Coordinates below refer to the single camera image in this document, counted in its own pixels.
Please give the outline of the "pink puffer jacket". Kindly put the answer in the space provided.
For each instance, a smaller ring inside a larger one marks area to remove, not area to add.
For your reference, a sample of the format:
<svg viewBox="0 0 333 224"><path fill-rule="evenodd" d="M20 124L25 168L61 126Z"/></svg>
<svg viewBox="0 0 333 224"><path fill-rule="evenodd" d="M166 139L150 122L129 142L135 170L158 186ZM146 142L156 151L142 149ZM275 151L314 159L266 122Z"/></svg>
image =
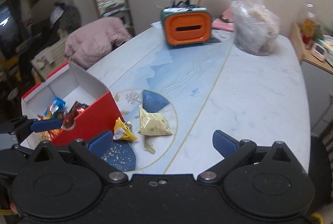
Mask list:
<svg viewBox="0 0 333 224"><path fill-rule="evenodd" d="M120 18L100 18L69 35L64 56L87 70L131 39L131 34Z"/></svg>

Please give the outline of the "red and white cardboard box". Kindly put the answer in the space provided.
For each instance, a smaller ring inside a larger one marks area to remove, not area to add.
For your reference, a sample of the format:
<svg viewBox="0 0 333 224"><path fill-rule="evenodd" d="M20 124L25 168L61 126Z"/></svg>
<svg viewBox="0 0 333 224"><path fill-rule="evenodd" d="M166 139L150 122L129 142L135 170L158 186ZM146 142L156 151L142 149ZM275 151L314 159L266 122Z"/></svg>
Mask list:
<svg viewBox="0 0 333 224"><path fill-rule="evenodd" d="M22 114L30 119L50 115L54 101L65 103L63 124L56 130L36 130L22 146L36 148L42 136L63 146L81 138L88 140L103 130L114 131L123 116L111 92L97 78L75 63L64 63L36 84L21 99Z"/></svg>

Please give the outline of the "blue and white snack packet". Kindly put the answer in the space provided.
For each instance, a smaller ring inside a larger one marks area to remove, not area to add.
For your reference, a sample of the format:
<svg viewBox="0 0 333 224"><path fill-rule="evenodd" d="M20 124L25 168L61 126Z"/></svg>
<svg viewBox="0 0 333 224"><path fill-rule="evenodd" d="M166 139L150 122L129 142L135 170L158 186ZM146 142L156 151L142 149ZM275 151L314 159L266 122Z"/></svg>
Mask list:
<svg viewBox="0 0 333 224"><path fill-rule="evenodd" d="M45 115L57 116L60 112L64 111L66 102L58 97L54 98L52 103L48 106Z"/></svg>

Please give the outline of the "white digital timer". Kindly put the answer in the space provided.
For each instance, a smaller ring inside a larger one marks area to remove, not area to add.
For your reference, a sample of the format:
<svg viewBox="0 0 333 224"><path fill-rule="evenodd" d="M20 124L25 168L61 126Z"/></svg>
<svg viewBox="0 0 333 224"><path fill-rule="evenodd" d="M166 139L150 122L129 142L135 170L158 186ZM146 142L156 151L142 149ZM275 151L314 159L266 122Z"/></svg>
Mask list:
<svg viewBox="0 0 333 224"><path fill-rule="evenodd" d="M327 50L318 43L313 44L311 53L315 58L317 58L321 62L324 62L327 58Z"/></svg>

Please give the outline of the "dark red foil packet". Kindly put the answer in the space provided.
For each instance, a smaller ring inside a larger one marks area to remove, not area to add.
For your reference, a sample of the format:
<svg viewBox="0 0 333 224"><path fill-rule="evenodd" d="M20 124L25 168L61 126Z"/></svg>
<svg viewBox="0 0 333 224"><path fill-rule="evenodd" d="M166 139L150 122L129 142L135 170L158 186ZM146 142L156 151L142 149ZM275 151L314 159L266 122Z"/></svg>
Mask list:
<svg viewBox="0 0 333 224"><path fill-rule="evenodd" d="M85 109L87 109L89 106L85 103L80 103L78 101L75 101L73 106L71 107L70 111L66 114L64 120L63 120L63 129L72 129L75 124L75 118L82 114Z"/></svg>

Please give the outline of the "yellow triangular snack packet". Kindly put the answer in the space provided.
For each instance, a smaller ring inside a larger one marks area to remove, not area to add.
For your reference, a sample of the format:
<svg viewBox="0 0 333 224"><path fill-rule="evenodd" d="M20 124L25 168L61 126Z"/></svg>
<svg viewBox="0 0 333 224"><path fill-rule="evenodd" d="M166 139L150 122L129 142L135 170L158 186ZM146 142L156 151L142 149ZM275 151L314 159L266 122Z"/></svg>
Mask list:
<svg viewBox="0 0 333 224"><path fill-rule="evenodd" d="M137 137L131 131L131 124L124 123L119 117L113 129L113 140L115 141L130 141L134 142L137 140Z"/></svg>

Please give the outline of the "wooden side shelf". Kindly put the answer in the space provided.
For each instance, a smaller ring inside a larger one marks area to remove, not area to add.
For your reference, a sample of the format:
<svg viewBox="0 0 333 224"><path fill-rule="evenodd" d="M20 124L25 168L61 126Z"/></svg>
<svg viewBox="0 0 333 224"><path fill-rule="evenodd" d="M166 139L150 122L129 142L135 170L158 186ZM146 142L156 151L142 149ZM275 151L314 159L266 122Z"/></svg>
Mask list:
<svg viewBox="0 0 333 224"><path fill-rule="evenodd" d="M305 47L301 37L301 29L298 22L293 22L291 24L289 39L295 49L296 56L300 63L310 63L311 65L316 66L332 75L332 66L326 60L320 61L316 56L313 55L312 49L315 47L315 44L312 44L310 49Z"/></svg>

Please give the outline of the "cream triangular snack packet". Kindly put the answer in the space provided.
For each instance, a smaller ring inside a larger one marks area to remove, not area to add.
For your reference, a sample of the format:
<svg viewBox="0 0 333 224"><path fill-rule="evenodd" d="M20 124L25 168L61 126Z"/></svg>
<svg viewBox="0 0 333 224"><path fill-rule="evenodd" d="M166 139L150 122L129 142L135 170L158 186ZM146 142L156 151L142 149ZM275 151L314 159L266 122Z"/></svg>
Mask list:
<svg viewBox="0 0 333 224"><path fill-rule="evenodd" d="M169 129L168 121L160 113L149 113L142 105L139 105L139 130L143 136L170 136L172 131Z"/></svg>

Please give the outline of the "green orange tissue box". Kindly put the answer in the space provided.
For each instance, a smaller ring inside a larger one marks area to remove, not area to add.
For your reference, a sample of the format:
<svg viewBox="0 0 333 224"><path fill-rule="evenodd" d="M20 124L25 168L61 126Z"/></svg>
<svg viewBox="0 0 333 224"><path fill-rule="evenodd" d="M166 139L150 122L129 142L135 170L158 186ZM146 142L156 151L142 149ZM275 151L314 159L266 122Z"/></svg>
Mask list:
<svg viewBox="0 0 333 224"><path fill-rule="evenodd" d="M160 11L160 21L166 42L173 47L211 38L212 17L205 7L166 7Z"/></svg>

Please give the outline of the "clear plastic bag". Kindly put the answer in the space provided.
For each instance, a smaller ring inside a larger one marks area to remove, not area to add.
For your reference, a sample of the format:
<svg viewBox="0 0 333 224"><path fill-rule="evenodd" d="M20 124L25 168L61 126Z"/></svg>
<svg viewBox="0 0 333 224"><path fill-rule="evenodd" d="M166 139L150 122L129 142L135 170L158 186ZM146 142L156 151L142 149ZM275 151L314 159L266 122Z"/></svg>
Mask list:
<svg viewBox="0 0 333 224"><path fill-rule="evenodd" d="M257 56L273 52L280 31L280 19L263 0L237 0L230 5L234 22L234 45Z"/></svg>

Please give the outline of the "amber bottle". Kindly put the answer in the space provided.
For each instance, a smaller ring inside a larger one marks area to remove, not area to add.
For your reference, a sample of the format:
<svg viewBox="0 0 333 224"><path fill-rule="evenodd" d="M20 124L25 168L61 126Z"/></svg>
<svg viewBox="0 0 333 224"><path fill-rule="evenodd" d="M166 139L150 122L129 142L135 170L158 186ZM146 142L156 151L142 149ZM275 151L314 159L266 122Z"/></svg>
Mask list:
<svg viewBox="0 0 333 224"><path fill-rule="evenodd" d="M315 30L316 14L314 12L314 5L307 2L305 6L305 17L301 26L301 37L307 49L312 44Z"/></svg>

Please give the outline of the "large red chips bag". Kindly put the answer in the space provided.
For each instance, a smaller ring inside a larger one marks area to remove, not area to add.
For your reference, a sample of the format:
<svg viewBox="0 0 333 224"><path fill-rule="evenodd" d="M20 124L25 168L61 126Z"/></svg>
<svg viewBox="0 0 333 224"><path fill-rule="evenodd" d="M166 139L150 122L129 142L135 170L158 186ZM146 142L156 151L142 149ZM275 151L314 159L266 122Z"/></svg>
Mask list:
<svg viewBox="0 0 333 224"><path fill-rule="evenodd" d="M46 126L45 130L39 132L39 139L41 141L52 141L57 137L62 131L65 115L66 113L64 111L56 111L54 113L45 111L43 115L39 115L40 120L56 120L56 122L52 122L50 125Z"/></svg>

